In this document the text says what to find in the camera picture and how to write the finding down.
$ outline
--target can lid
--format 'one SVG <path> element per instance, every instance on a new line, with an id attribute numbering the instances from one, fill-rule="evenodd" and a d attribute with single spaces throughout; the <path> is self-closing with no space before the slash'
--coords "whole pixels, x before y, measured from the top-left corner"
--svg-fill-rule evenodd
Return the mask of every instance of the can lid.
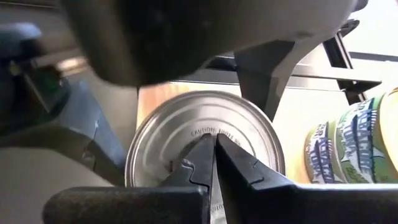
<path id="1" fill-rule="evenodd" d="M 398 168 L 398 88 L 386 93 L 380 107 L 381 136 L 388 155 Z"/>
<path id="2" fill-rule="evenodd" d="M 170 174 L 170 161 L 205 133 L 223 133 L 284 174 L 280 142 L 271 122 L 249 101 L 222 91 L 193 91 L 160 105 L 137 130 L 126 162 L 128 187 L 153 187 Z"/>

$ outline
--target silver can lid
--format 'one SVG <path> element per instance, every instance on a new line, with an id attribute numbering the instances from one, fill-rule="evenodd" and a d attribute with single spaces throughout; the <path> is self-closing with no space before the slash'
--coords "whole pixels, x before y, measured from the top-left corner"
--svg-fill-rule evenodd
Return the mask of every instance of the silver can lid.
<path id="1" fill-rule="evenodd" d="M 170 174 L 170 162 L 205 133 L 227 135 L 263 164 L 284 174 L 280 142 L 261 110 L 230 93 L 192 91 L 166 101 L 141 124 L 127 155 L 126 186 L 158 186 Z M 220 185 L 214 179 L 211 222 L 224 223 Z"/>

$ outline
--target green label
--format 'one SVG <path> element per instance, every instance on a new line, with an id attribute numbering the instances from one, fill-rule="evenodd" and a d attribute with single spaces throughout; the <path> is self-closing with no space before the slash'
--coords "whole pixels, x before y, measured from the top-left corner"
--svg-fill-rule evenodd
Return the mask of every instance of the green label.
<path id="1" fill-rule="evenodd" d="M 395 182 L 388 178 L 391 166 L 387 151 L 377 130 L 377 112 L 381 98 L 353 105 L 338 122 L 336 147 L 341 168 L 351 183 Z"/>

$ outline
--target stacked cans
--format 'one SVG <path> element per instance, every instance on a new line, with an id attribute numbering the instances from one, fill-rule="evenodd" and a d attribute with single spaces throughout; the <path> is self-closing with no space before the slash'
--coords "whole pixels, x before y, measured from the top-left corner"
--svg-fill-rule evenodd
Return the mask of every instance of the stacked cans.
<path id="1" fill-rule="evenodd" d="M 397 136 L 398 88 L 315 126 L 305 140 L 308 177 L 318 184 L 398 183 Z"/>

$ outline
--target can label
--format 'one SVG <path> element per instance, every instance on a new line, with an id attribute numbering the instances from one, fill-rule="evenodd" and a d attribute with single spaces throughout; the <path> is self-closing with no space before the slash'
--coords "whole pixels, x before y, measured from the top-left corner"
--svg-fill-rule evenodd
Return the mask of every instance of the can label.
<path id="1" fill-rule="evenodd" d="M 351 105 L 336 127 L 336 149 L 341 168 L 351 183 L 393 182 L 383 177 L 392 165 L 379 134 L 377 112 L 382 96 Z"/>
<path id="2" fill-rule="evenodd" d="M 335 173 L 336 159 L 334 155 L 333 141 L 330 136 L 334 136 L 333 129 L 330 129 L 328 122 L 318 125 L 307 138 L 305 150 L 305 162 L 310 180 L 318 184 L 343 183 L 341 174 Z"/>

